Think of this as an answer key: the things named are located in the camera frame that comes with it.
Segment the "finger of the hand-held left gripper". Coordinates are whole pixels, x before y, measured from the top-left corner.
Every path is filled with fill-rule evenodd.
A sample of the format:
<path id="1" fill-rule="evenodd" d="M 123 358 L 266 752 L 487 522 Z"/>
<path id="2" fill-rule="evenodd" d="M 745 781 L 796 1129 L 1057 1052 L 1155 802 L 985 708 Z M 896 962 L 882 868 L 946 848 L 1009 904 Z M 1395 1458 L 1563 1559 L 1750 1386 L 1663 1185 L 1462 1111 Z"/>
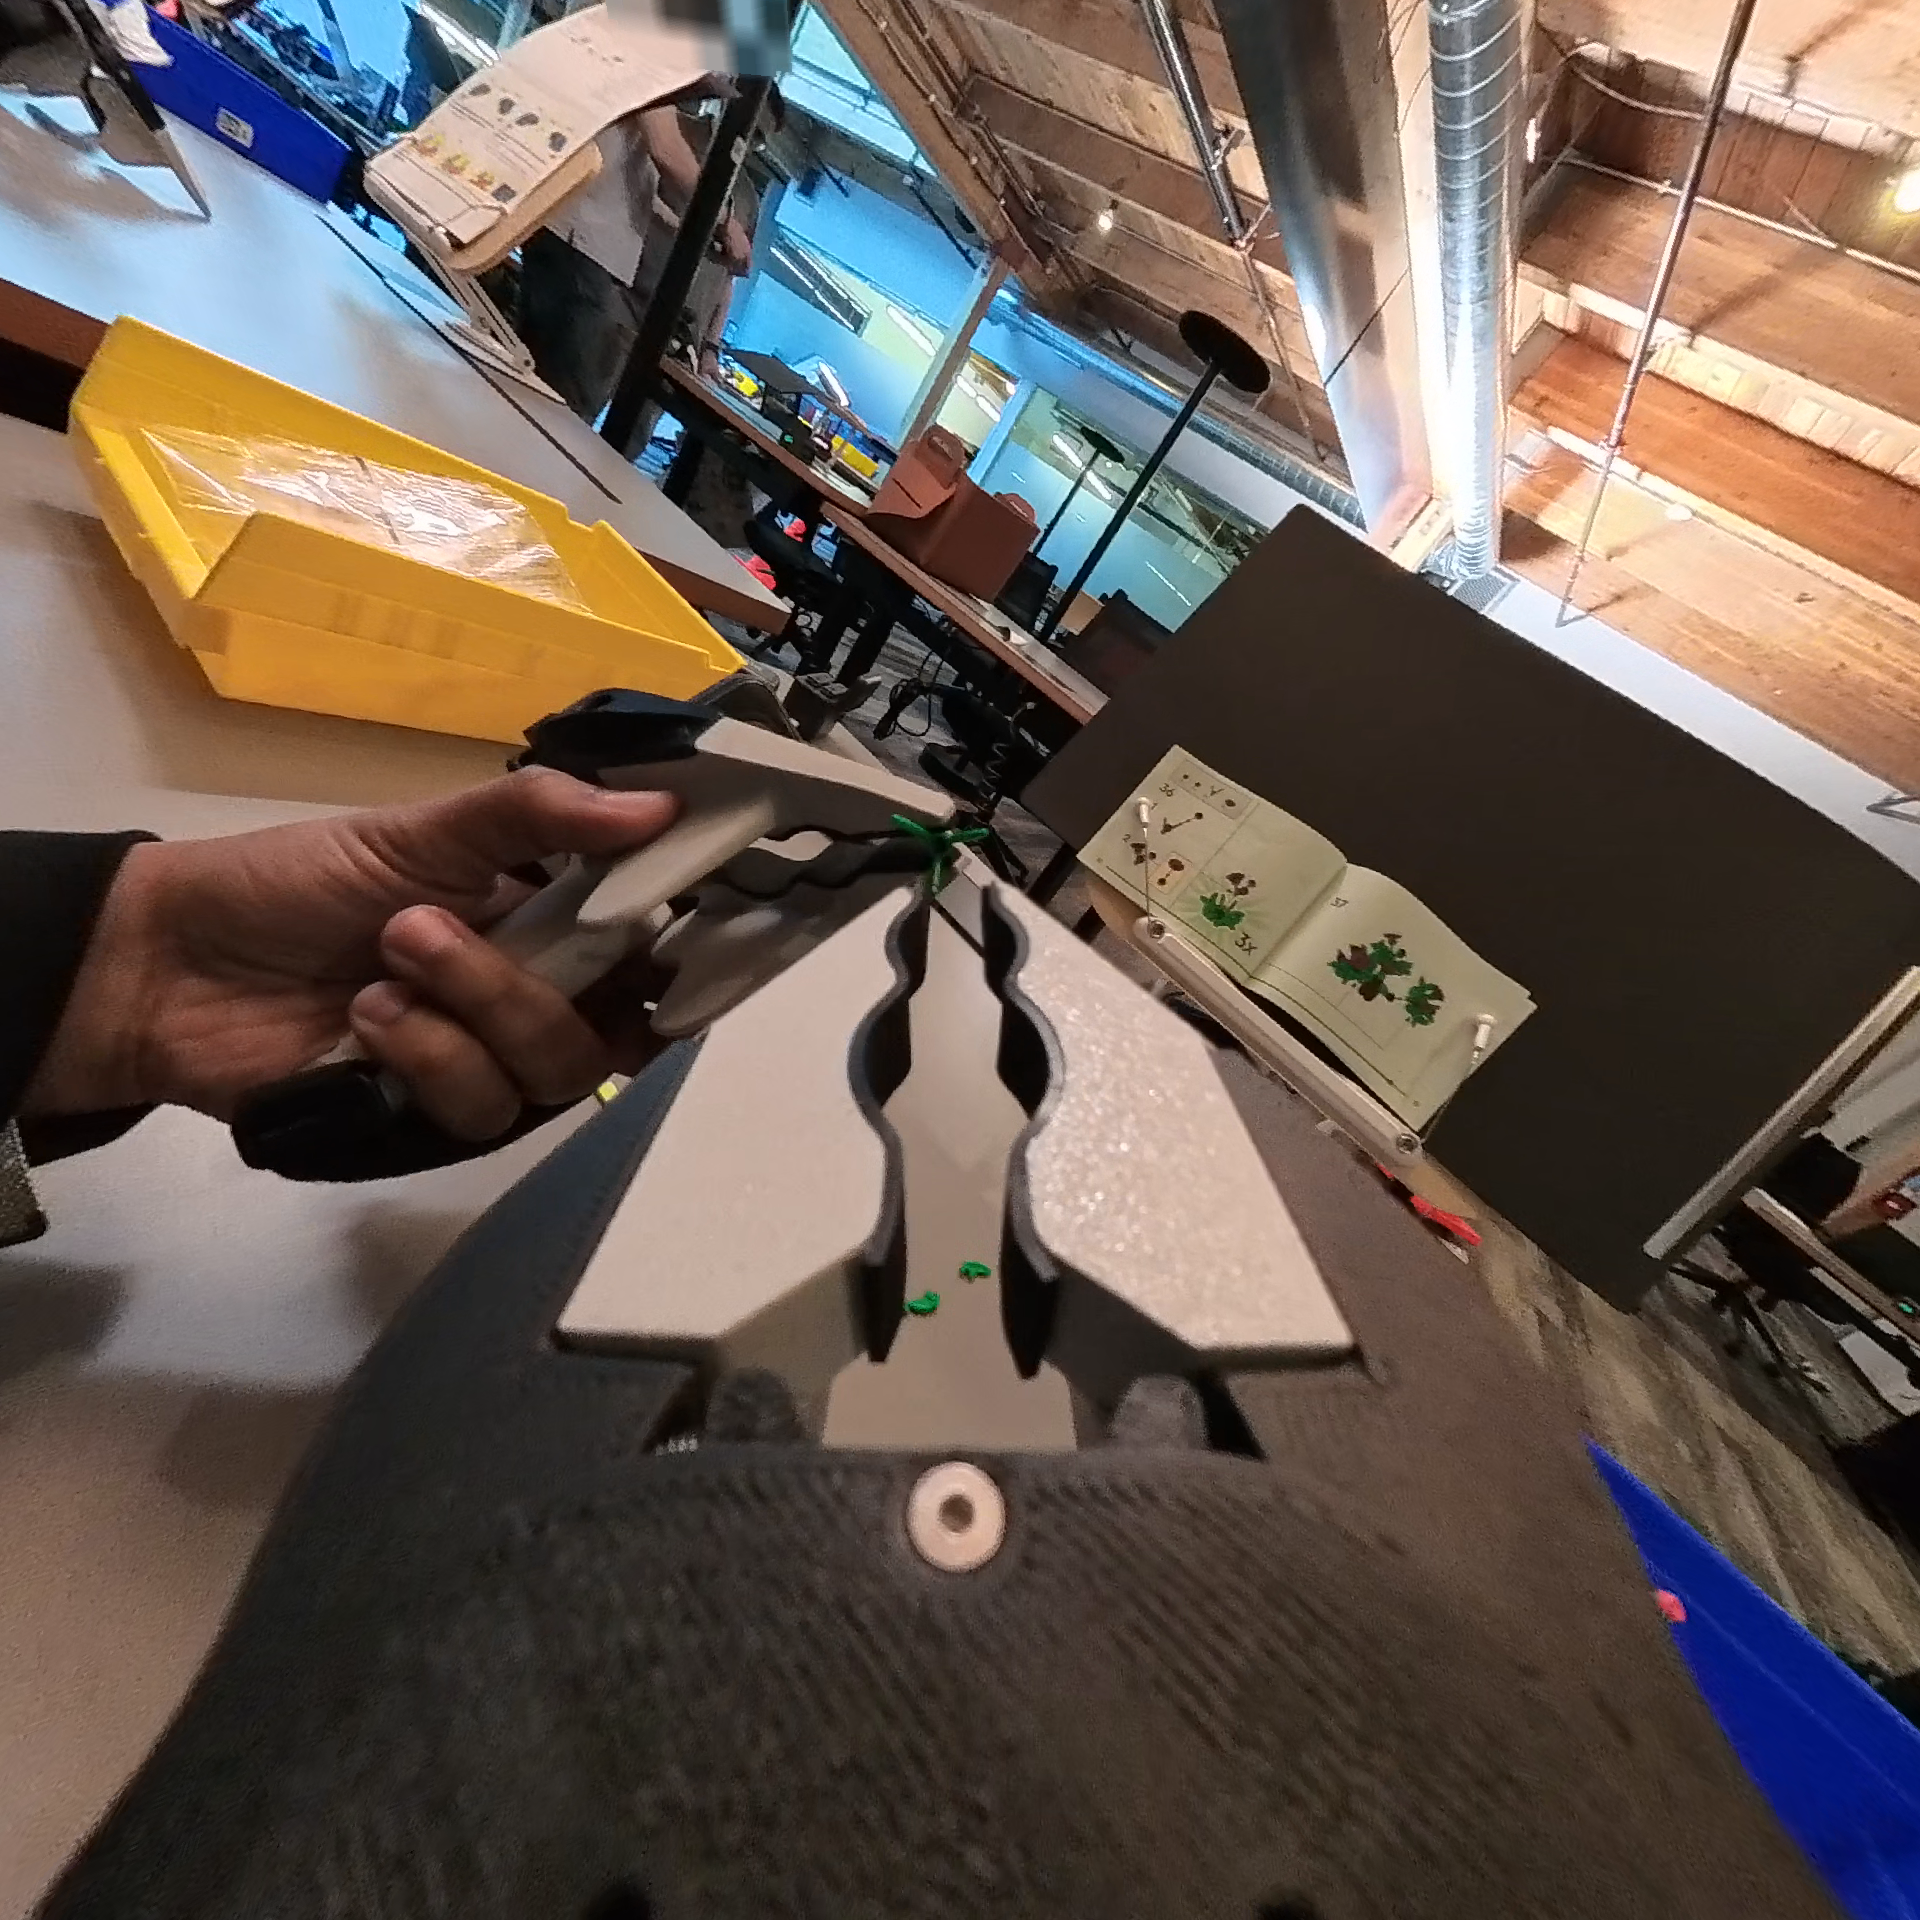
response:
<path id="1" fill-rule="evenodd" d="M 949 829 L 957 816 L 942 792 L 736 719 L 675 724 L 615 746 L 597 778 L 612 792 L 669 794 L 676 814 L 606 868 L 577 911 L 590 932 L 642 924 L 767 838 L 879 835 L 893 821 Z"/>
<path id="2" fill-rule="evenodd" d="M 699 1034 L 866 908 L 905 888 L 899 864 L 725 864 L 655 939 L 655 1034 Z"/>

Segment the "long wooden table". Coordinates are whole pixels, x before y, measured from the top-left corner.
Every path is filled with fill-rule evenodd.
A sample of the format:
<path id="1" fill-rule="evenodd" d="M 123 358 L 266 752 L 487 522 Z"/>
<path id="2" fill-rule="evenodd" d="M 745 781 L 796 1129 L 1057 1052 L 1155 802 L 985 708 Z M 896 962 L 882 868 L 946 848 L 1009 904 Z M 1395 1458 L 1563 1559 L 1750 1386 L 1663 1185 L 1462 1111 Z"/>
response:
<path id="1" fill-rule="evenodd" d="M 729 451 L 752 445 L 759 458 L 772 461 L 806 501 L 807 519 L 830 522 L 867 556 L 872 565 L 899 582 L 899 592 L 949 616 L 975 645 L 985 649 L 1003 669 L 1019 675 L 1025 686 L 1036 688 L 1042 699 L 1075 724 L 1087 724 L 1109 699 L 1105 691 L 1092 686 L 1036 636 L 1019 636 L 987 602 L 939 582 L 919 562 L 867 528 L 866 505 L 850 488 L 836 485 L 829 471 L 815 469 L 780 445 L 753 408 L 736 402 L 676 359 L 660 366 L 660 392 L 663 412 L 680 419 L 687 434 L 696 431 Z"/>

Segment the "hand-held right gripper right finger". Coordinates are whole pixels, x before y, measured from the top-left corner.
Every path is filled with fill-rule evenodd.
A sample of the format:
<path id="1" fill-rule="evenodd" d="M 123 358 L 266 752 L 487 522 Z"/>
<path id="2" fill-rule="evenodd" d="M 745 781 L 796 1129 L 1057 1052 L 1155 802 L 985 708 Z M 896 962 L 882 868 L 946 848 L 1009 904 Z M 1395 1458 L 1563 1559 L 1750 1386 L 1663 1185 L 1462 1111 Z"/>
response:
<path id="1" fill-rule="evenodd" d="M 1039 1449 L 1097 1449 L 1155 1381 L 1225 1449 L 1357 1388 L 1360 1338 L 1213 1045 L 1003 882 L 979 989 L 1009 1111 L 996 1324 Z"/>

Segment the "green pronged stem piece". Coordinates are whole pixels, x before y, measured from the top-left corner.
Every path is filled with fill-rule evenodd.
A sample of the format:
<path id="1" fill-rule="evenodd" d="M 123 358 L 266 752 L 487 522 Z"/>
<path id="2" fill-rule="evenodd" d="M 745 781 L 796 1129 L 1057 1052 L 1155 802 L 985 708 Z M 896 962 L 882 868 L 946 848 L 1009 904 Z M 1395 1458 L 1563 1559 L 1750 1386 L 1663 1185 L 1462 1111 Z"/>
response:
<path id="1" fill-rule="evenodd" d="M 936 825 L 905 814 L 892 814 L 892 829 L 916 848 L 919 886 L 926 901 L 936 901 L 962 865 L 962 858 L 983 848 L 990 825 Z"/>

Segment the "silver ventilation duct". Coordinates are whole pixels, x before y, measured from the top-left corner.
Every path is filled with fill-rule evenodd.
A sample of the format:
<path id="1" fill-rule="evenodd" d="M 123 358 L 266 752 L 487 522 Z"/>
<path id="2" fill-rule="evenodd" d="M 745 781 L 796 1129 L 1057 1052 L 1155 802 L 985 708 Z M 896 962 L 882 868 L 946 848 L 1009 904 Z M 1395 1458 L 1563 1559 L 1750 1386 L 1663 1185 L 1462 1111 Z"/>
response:
<path id="1" fill-rule="evenodd" d="M 1449 576 L 1465 586 L 1497 572 L 1506 512 L 1525 122 L 1522 5 L 1430 4 L 1427 85 L 1445 358 Z"/>

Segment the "black metal easel stand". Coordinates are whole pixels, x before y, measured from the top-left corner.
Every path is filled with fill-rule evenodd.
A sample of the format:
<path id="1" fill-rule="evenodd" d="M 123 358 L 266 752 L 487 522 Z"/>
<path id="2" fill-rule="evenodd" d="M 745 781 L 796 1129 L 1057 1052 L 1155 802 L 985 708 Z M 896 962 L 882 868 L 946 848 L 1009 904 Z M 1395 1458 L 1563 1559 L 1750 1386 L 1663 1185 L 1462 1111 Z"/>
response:
<path id="1" fill-rule="evenodd" d="M 83 161 L 167 174 L 207 224 L 213 209 L 153 94 L 172 65 L 146 4 L 3 4 L 3 111 Z"/>

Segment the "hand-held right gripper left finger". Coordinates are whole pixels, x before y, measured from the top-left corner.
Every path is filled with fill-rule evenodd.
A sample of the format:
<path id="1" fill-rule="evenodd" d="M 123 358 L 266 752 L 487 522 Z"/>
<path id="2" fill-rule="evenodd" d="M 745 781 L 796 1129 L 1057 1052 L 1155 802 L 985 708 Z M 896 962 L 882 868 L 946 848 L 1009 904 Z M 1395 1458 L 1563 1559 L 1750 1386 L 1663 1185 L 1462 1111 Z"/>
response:
<path id="1" fill-rule="evenodd" d="M 902 1316 L 902 1149 L 929 901 L 893 886 L 707 1025 L 557 1321 L 569 1351 L 772 1375 L 819 1421 Z"/>

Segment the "black pole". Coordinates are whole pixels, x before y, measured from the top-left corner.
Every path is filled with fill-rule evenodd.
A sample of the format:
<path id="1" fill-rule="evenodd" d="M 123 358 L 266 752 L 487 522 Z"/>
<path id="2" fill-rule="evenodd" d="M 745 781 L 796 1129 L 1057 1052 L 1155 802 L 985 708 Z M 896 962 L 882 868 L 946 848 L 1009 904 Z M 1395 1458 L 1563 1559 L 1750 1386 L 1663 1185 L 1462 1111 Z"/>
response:
<path id="1" fill-rule="evenodd" d="M 626 461 L 642 451 L 660 414 L 655 385 L 670 348 L 687 348 L 690 369 L 717 376 L 730 286 L 753 264 L 753 212 L 740 214 L 745 158 L 762 131 L 782 122 L 780 89 L 766 78 L 706 75 L 680 98 L 715 98 L 722 109 L 703 148 L 687 142 L 676 98 L 636 115 L 656 172 L 655 194 L 669 209 L 669 244 L 647 244 L 640 254 L 629 348 L 599 418 L 599 438 Z"/>

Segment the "clear plastic bag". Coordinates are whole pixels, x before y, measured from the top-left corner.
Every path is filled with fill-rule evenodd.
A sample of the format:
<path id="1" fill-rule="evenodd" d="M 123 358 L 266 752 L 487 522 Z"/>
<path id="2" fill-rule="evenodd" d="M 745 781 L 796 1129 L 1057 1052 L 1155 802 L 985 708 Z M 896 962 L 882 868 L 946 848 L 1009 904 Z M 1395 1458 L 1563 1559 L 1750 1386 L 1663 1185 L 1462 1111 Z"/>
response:
<path id="1" fill-rule="evenodd" d="M 142 428 L 140 441 L 203 562 L 216 562 L 266 514 L 472 582 L 587 612 L 540 519 L 493 484 L 273 438 Z"/>

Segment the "yellow plastic bin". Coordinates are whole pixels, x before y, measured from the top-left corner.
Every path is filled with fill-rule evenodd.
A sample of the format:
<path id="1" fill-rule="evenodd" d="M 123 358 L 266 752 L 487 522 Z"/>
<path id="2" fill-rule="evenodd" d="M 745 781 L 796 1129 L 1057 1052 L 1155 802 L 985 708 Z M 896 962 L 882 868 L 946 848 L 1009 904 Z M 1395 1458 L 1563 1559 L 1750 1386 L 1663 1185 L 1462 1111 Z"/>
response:
<path id="1" fill-rule="evenodd" d="M 225 699 L 517 742 L 599 688 L 693 699 L 745 669 L 612 522 L 385 424 L 116 316 L 69 405 L 69 442 L 119 561 Z M 570 601 L 405 556 L 317 522 L 190 501 L 186 455 L 337 455 L 483 485 L 525 512 Z"/>

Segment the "person's left hand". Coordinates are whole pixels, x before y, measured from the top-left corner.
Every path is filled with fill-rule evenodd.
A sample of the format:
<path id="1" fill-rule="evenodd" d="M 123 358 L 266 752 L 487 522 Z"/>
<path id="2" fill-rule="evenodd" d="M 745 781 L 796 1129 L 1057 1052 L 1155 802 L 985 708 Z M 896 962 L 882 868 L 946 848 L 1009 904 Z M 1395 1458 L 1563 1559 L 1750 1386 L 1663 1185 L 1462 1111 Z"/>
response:
<path id="1" fill-rule="evenodd" d="M 135 846 L 29 1116 L 150 1104 L 229 1121 L 255 1088 L 356 1044 L 417 1111 L 469 1144 L 570 1105 L 645 1062 L 636 989 L 573 1002 L 493 949 L 549 858 L 619 858 L 669 794 L 522 768 L 443 799 L 210 841 Z"/>

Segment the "brown cardboard box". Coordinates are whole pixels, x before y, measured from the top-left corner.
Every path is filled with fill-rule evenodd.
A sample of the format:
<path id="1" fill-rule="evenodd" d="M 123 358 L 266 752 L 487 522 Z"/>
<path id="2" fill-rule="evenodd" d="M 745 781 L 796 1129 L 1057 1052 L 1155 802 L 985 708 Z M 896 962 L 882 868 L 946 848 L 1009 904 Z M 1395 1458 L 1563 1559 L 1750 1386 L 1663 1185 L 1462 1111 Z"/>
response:
<path id="1" fill-rule="evenodd" d="M 1019 494 L 990 494 L 972 481 L 965 442 L 926 426 L 892 464 L 863 522 L 930 579 L 995 601 L 1039 534 Z"/>

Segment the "black divider board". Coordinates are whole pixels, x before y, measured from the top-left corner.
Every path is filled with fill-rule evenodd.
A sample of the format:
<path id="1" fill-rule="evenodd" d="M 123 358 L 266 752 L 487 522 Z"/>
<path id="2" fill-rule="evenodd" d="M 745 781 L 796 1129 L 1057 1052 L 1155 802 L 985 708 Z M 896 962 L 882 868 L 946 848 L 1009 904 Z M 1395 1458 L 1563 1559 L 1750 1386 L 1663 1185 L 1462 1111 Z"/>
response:
<path id="1" fill-rule="evenodd" d="M 1069 846 L 1172 746 L 1406 882 L 1536 1014 L 1437 1161 L 1613 1308 L 1645 1244 L 1917 965 L 1810 802 L 1292 512 L 1025 788 Z"/>

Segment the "grey partition frame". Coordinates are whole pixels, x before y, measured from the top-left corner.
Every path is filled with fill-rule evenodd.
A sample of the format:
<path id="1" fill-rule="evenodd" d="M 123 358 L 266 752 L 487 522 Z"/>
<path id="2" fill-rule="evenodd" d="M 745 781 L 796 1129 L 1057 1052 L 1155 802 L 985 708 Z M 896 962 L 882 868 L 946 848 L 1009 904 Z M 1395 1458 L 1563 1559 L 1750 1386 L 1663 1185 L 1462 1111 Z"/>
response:
<path id="1" fill-rule="evenodd" d="M 1669 1268 L 1679 1262 L 1762 1176 L 1816 1131 L 1850 1095 L 1886 1079 L 1890 1052 L 1917 1025 L 1917 969 L 1906 969 L 1760 1129 L 1642 1244 Z"/>

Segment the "blue plastic bin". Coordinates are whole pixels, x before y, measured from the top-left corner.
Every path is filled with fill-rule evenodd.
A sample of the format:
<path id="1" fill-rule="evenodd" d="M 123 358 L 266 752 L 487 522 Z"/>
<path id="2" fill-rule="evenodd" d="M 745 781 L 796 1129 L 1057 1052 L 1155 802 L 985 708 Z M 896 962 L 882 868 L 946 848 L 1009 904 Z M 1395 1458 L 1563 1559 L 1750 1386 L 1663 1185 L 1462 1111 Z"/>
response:
<path id="1" fill-rule="evenodd" d="M 1669 1635 L 1780 1825 L 1847 1916 L 1917 1914 L 1917 1725 L 1596 1442 Z"/>
<path id="2" fill-rule="evenodd" d="M 142 85 L 160 111 L 207 134 L 260 172 L 313 202 L 333 202 L 353 148 L 272 82 L 237 65 L 190 28 L 140 4 L 166 65 L 149 65 Z"/>

